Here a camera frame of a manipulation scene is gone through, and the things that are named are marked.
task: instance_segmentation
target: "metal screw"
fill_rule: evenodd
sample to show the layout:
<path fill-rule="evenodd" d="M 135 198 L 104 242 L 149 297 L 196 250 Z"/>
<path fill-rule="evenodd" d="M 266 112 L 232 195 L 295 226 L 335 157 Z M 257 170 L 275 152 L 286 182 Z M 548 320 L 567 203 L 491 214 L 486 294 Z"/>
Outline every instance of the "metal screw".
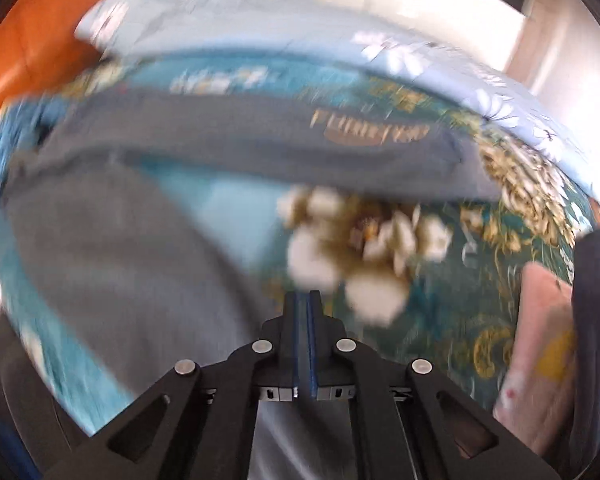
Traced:
<path fill-rule="evenodd" d="M 433 370 L 433 365 L 426 359 L 416 359 L 411 363 L 411 368 L 413 368 L 413 371 L 417 374 L 425 375 Z"/>
<path fill-rule="evenodd" d="M 336 348 L 341 352 L 353 352 L 356 349 L 356 342 L 353 339 L 340 339 L 336 343 Z"/>
<path fill-rule="evenodd" d="M 189 375 L 196 370 L 196 364 L 190 359 L 183 359 L 178 361 L 173 368 L 178 375 Z"/>
<path fill-rule="evenodd" d="M 266 354 L 267 352 L 271 352 L 273 350 L 273 345 L 270 341 L 266 339 L 258 339 L 254 344 L 251 345 L 256 354 Z"/>

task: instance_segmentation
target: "blanket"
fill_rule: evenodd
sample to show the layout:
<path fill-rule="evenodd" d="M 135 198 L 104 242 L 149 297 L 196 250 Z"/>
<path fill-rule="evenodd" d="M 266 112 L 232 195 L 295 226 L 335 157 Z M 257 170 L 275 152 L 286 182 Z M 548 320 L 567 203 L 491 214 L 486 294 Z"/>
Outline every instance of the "blanket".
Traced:
<path fill-rule="evenodd" d="M 76 36 L 142 59 L 234 50 L 337 60 L 441 95 L 556 162 L 595 197 L 586 147 L 520 83 L 417 30 L 316 0 L 102 0 Z"/>

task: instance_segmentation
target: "orange sofa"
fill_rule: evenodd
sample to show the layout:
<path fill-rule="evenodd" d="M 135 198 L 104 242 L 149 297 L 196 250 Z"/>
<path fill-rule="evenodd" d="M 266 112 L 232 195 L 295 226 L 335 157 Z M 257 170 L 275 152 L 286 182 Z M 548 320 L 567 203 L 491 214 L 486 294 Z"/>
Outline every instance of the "orange sofa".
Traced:
<path fill-rule="evenodd" d="M 0 24 L 0 108 L 10 98 L 71 81 L 100 54 L 74 38 L 98 0 L 18 0 Z"/>

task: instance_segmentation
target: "pink towel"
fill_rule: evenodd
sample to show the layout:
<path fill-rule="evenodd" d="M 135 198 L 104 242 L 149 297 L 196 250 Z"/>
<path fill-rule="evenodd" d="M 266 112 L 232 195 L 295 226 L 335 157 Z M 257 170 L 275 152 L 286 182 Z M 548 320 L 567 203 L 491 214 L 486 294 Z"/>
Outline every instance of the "pink towel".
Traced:
<path fill-rule="evenodd" d="M 511 366 L 493 416 L 543 454 L 573 406 L 575 332 L 571 287 L 542 265 L 522 270 Z"/>

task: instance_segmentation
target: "white flower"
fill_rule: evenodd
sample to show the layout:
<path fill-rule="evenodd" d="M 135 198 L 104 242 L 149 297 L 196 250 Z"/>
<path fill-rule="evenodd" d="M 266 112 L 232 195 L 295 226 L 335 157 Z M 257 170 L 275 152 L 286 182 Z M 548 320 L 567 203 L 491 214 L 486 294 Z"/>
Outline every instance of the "white flower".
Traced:
<path fill-rule="evenodd" d="M 306 204 L 309 216 L 334 218 L 344 206 L 344 199 L 330 187 L 315 187 Z"/>
<path fill-rule="evenodd" d="M 436 53 L 441 52 L 447 57 L 469 59 L 467 53 L 456 46 L 440 43 L 439 41 L 427 41 L 426 46 L 428 50 Z"/>
<path fill-rule="evenodd" d="M 503 128 L 515 128 L 518 126 L 519 118 L 513 115 L 513 106 L 507 103 L 507 101 L 511 100 L 510 97 L 501 94 L 489 95 L 482 88 L 478 88 L 475 91 L 475 96 L 478 100 L 476 111 L 485 119 L 493 121 Z M 463 104 L 470 107 L 468 100 Z"/>
<path fill-rule="evenodd" d="M 293 186 L 276 202 L 276 212 L 286 228 L 293 227 L 296 207 L 307 195 L 309 195 L 307 186 Z"/>
<path fill-rule="evenodd" d="M 409 257 L 416 251 L 416 236 L 410 218 L 396 211 L 392 219 L 384 222 L 374 240 L 368 240 L 362 253 L 365 261 L 380 260 L 387 256 L 394 243 L 394 272 L 400 276 L 407 267 Z"/>
<path fill-rule="evenodd" d="M 381 260 L 389 251 L 389 242 L 394 234 L 393 222 L 385 222 L 380 226 L 378 236 L 375 239 L 368 240 L 362 251 L 362 259 L 366 262 L 372 260 Z"/>
<path fill-rule="evenodd" d="M 389 326 L 405 307 L 408 287 L 389 275 L 361 272 L 347 280 L 345 297 L 356 317 L 367 324 Z"/>
<path fill-rule="evenodd" d="M 591 222 L 589 222 L 589 219 L 584 216 L 584 213 L 578 204 L 571 202 L 571 209 L 573 210 L 574 216 L 571 216 L 568 211 L 565 211 L 565 213 L 569 219 L 569 223 L 573 229 L 573 234 L 575 234 L 576 238 L 592 231 L 593 228 L 591 227 Z"/>
<path fill-rule="evenodd" d="M 357 32 L 351 40 L 353 43 L 366 45 L 362 55 L 372 61 L 385 50 L 389 72 L 399 74 L 404 68 L 412 79 L 424 72 L 429 61 L 416 52 L 423 44 L 403 45 L 381 32 Z"/>
<path fill-rule="evenodd" d="M 567 267 L 567 277 L 569 279 L 569 283 L 573 283 L 573 274 L 574 274 L 573 262 L 571 261 L 570 257 L 567 256 L 567 253 L 564 252 L 563 248 L 560 248 L 560 256 L 562 257 L 562 260 L 564 261 L 564 265 Z"/>
<path fill-rule="evenodd" d="M 478 78 L 482 79 L 487 85 L 495 86 L 496 88 L 504 88 L 507 84 L 495 72 L 490 72 L 490 69 L 481 67 L 475 63 L 469 63 L 469 67 Z"/>
<path fill-rule="evenodd" d="M 400 253 L 402 256 L 411 256 L 416 251 L 417 244 L 411 220 L 403 212 L 396 211 L 394 213 L 393 221 L 394 232 L 397 236 L 396 253 Z"/>
<path fill-rule="evenodd" d="M 201 70 L 190 75 L 184 72 L 171 82 L 169 90 L 184 94 L 225 94 L 233 79 L 226 72 Z"/>
<path fill-rule="evenodd" d="M 437 215 L 428 215 L 420 219 L 416 228 L 418 252 L 425 259 L 441 262 L 451 245 L 453 229 L 447 227 Z"/>
<path fill-rule="evenodd" d="M 269 70 L 265 66 L 256 66 L 254 68 L 241 68 L 237 72 L 237 78 L 242 82 L 245 88 L 253 88 L 263 83 L 269 75 Z"/>
<path fill-rule="evenodd" d="M 91 43 L 97 48 L 104 49 L 118 30 L 128 10 L 129 6 L 124 2 L 117 2 L 101 10 L 91 24 Z"/>
<path fill-rule="evenodd" d="M 534 148 L 552 162 L 560 162 L 564 153 L 564 142 L 562 142 L 562 139 L 558 137 L 554 129 L 537 117 L 530 116 L 529 120 L 534 124 L 534 137 L 541 139 Z"/>
<path fill-rule="evenodd" d="M 303 290 L 333 292 L 342 277 L 320 250 L 320 240 L 309 226 L 296 229 L 286 248 L 289 277 Z"/>

